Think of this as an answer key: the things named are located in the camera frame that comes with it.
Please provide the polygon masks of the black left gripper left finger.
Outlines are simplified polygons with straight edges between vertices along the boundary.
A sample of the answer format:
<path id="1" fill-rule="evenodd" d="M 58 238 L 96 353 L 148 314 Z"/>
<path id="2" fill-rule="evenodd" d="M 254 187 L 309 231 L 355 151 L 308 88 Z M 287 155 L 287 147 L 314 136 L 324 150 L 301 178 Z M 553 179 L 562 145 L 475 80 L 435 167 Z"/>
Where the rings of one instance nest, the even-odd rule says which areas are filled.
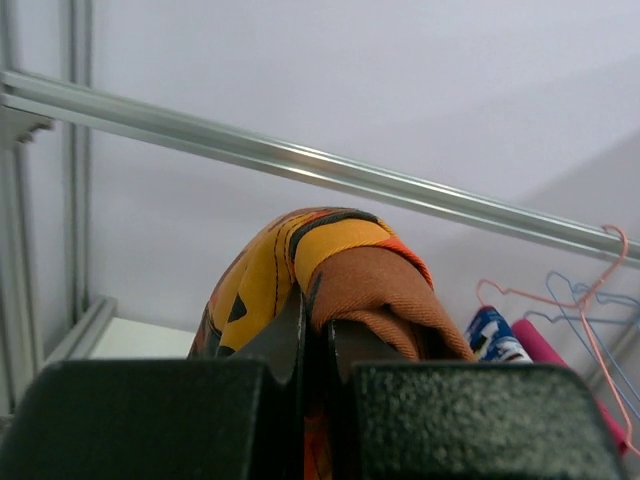
<path id="1" fill-rule="evenodd" d="M 58 362 L 1 443 L 5 479 L 299 479 L 305 314 L 226 358 Z"/>

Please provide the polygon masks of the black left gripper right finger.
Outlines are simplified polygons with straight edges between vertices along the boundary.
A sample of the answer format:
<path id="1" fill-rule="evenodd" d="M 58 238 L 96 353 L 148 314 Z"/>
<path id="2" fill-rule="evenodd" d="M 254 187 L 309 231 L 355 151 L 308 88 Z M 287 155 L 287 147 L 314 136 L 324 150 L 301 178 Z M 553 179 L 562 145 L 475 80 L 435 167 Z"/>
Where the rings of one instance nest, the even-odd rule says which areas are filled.
<path id="1" fill-rule="evenodd" d="M 327 329 L 337 479 L 623 479 L 586 385 L 551 364 L 412 362 L 366 326 Z"/>

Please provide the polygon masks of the blue white patterned trousers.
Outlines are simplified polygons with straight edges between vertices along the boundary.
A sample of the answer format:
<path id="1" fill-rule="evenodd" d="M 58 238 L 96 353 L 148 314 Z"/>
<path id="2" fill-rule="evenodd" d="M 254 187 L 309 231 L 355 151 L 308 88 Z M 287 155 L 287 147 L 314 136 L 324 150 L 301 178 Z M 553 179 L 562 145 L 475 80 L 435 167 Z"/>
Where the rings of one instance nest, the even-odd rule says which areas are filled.
<path id="1" fill-rule="evenodd" d="M 464 338 L 478 361 L 533 362 L 505 318 L 492 306 L 481 307 L 476 312 Z"/>

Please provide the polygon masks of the orange camouflage trousers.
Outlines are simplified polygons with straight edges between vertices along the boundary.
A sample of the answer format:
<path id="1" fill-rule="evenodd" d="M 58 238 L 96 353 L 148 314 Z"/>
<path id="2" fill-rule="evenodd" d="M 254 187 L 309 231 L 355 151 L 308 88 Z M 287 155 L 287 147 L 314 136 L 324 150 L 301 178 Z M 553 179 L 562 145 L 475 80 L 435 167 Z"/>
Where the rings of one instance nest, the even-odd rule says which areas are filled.
<path id="1" fill-rule="evenodd" d="M 206 400 L 207 479 L 464 479 L 436 374 L 473 353 L 431 274 L 378 217 L 308 208 L 239 253 L 204 307 L 190 356 Z"/>

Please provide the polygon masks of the light blue wire hanger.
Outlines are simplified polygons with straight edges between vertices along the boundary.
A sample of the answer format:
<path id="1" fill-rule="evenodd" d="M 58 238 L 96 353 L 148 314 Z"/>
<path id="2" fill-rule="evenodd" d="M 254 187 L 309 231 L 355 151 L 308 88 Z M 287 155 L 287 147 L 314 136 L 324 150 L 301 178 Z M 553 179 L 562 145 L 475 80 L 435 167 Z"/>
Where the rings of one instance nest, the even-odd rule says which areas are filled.
<path id="1" fill-rule="evenodd" d="M 599 351 L 616 392 L 628 406 L 637 409 L 639 376 L 631 371 L 631 367 L 633 359 L 639 355 L 639 300 L 610 291 L 600 290 L 594 294 L 586 323 L 592 330 L 595 346 L 589 343 L 578 311 L 560 307 L 551 321 L 568 325 L 591 358 L 591 365 L 585 369 L 587 382 L 598 391 L 606 387 L 605 376 L 595 354 Z"/>

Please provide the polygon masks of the blue hanger of camouflage trousers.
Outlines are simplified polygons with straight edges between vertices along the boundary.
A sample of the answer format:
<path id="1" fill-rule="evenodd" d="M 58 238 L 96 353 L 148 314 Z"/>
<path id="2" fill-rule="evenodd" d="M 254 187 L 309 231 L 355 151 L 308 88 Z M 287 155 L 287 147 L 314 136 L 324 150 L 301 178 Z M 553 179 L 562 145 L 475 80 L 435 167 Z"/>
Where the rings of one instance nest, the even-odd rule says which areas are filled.
<path id="1" fill-rule="evenodd" d="M 589 323 L 611 324 L 611 325 L 633 325 L 639 321 L 639 301 L 635 298 L 617 293 L 598 291 L 595 293 L 595 300 L 600 305 L 613 304 L 630 308 L 632 313 L 624 318 L 587 318 Z"/>

